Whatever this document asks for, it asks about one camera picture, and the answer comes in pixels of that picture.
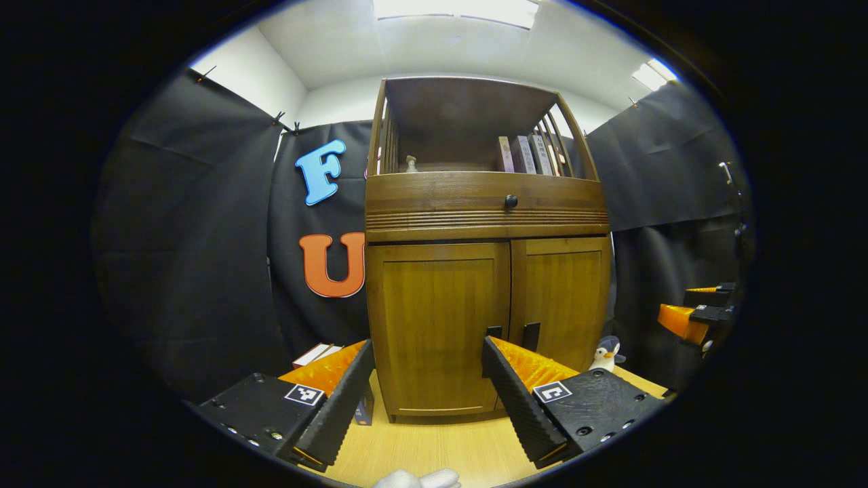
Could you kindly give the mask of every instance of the ceiling light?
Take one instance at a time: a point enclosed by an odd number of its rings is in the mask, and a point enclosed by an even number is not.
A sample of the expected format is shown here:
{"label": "ceiling light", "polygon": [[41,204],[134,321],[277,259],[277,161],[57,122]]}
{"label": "ceiling light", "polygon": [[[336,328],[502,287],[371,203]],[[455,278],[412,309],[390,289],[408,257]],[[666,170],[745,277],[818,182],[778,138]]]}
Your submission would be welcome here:
{"label": "ceiling light", "polygon": [[672,71],[669,70],[663,63],[657,61],[656,59],[652,59],[648,62],[648,66],[651,67],[654,71],[656,71],[660,76],[666,78],[666,81],[672,82],[678,79],[678,76],[675,75]]}
{"label": "ceiling light", "polygon": [[406,16],[462,16],[523,29],[534,24],[535,0],[372,0],[377,20]]}
{"label": "ceiling light", "polygon": [[645,85],[651,91],[656,91],[659,87],[666,84],[666,78],[654,71],[647,63],[642,64],[639,70],[633,73],[633,79]]}

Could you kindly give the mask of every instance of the penguin plush toy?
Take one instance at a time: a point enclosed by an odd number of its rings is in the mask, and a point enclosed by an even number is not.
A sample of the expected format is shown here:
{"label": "penguin plush toy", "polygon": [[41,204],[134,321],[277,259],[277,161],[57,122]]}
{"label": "penguin plush toy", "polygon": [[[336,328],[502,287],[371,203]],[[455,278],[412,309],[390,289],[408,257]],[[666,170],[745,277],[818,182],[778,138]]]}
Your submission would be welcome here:
{"label": "penguin plush toy", "polygon": [[612,371],[615,369],[615,363],[622,363],[627,360],[624,356],[618,353],[621,349],[621,342],[614,335],[607,335],[600,339],[597,344],[597,349],[594,352],[594,362],[591,363],[589,369],[601,367],[605,370]]}

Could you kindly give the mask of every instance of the white ceiling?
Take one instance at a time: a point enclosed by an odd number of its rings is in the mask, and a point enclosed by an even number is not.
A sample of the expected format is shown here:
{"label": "white ceiling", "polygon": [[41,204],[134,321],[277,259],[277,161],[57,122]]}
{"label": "white ceiling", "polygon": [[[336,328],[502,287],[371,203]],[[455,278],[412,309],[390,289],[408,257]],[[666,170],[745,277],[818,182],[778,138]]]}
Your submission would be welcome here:
{"label": "white ceiling", "polygon": [[631,75],[651,55],[560,1],[542,0],[530,31],[448,16],[378,21],[371,0],[306,0],[259,28],[308,89],[366,76],[465,73],[548,85],[618,110],[650,92]]}

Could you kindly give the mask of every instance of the wooden table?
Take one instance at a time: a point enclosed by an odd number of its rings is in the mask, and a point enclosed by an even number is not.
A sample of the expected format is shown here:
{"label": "wooden table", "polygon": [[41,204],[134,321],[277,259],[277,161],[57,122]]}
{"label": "wooden table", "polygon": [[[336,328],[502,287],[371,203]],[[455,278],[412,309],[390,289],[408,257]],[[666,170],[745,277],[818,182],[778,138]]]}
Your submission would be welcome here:
{"label": "wooden table", "polygon": [[[618,366],[614,373],[658,399],[666,391]],[[544,471],[528,461],[504,411],[461,417],[398,417],[397,424],[390,424],[376,370],[370,382],[373,422],[367,426],[350,423],[338,460],[325,473],[327,478],[371,487],[397,469],[424,476],[450,468],[458,473],[462,487],[482,488]]]}

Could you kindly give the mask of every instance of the orange letter u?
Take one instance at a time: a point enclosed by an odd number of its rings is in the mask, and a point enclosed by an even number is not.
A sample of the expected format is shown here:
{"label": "orange letter u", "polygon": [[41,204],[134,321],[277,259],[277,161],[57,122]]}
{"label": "orange letter u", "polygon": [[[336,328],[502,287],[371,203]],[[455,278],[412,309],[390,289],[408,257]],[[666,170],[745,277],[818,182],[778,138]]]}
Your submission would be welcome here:
{"label": "orange letter u", "polygon": [[350,232],[342,235],[340,241],[346,246],[346,279],[333,281],[328,277],[326,264],[326,250],[332,245],[332,238],[312,234],[299,239],[299,246],[305,250],[305,282],[319,296],[346,298],[365,284],[365,233]]}

